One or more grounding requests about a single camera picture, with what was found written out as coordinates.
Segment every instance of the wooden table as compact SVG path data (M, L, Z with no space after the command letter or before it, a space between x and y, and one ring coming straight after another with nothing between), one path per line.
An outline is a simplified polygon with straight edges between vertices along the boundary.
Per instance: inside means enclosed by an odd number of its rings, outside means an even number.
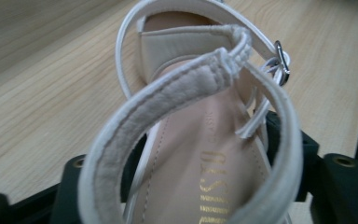
M12 203L60 181L124 102L114 43L135 1L0 0L0 192ZM285 86L320 154L358 137L358 1L229 0L292 57ZM131 41L124 52L133 73ZM133 89L142 81L129 76ZM306 204L294 223L311 223Z

